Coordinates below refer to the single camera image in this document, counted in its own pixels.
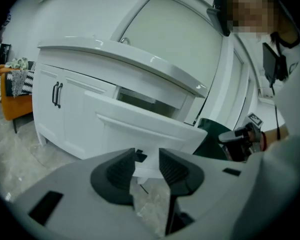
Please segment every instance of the orange chair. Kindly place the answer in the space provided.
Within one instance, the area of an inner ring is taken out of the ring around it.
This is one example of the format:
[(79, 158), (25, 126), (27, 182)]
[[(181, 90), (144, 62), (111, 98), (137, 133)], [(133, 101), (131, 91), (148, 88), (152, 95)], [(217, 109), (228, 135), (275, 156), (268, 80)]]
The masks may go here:
[(1, 84), (1, 105), (4, 118), (8, 121), (12, 120), (14, 132), (17, 133), (16, 118), (29, 114), (32, 109), (32, 95), (24, 95), (18, 97), (7, 97), (5, 73), (15, 70), (0, 65), (0, 84)]

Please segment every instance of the cabinet handle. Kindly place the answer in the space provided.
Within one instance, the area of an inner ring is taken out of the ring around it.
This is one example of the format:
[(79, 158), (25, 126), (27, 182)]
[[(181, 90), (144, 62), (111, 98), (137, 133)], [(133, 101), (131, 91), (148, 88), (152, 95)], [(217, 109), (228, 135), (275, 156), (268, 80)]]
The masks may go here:
[(124, 43), (124, 41), (126, 41), (126, 44), (129, 46), (130, 45), (130, 40), (129, 40), (129, 38), (128, 37), (124, 37), (124, 38), (122, 38), (121, 40), (120, 40), (120, 43), (121, 44), (123, 44)]
[(59, 104), (59, 89), (61, 89), (64, 85), (60, 83), (60, 86), (56, 89), (56, 101), (55, 101), (55, 106), (58, 106), (58, 108), (61, 108), (61, 105)]
[(53, 86), (53, 90), (52, 90), (52, 103), (56, 106), (55, 103), (55, 89), (56, 87), (59, 85), (59, 82), (56, 82), (56, 84)]

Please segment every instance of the red bracelet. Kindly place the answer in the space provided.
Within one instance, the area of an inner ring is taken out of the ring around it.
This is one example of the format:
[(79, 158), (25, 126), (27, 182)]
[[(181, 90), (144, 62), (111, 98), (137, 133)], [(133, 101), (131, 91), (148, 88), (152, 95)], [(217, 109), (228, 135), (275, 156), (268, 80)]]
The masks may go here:
[(266, 134), (262, 131), (262, 136), (263, 136), (263, 149), (262, 151), (266, 151), (267, 149), (267, 138), (266, 138)]

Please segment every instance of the open drawer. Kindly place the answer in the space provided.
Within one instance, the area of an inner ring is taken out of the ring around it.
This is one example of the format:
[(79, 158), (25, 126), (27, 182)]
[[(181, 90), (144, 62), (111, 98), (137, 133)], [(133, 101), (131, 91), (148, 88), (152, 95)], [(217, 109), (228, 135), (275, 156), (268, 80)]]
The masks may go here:
[(192, 154), (207, 135), (202, 129), (92, 91), (84, 93), (84, 111), (85, 158), (139, 149), (147, 158), (136, 162), (137, 177), (160, 177), (159, 148)]

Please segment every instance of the dark green object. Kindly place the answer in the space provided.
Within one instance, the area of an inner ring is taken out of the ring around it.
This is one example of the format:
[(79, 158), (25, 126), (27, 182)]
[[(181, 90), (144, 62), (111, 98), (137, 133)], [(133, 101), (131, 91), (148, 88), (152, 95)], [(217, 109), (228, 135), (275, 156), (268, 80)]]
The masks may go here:
[(220, 134), (231, 130), (224, 125), (207, 118), (202, 118), (200, 120), (198, 128), (205, 130), (207, 136), (193, 154), (205, 158), (228, 160), (225, 152), (218, 143), (218, 137)]

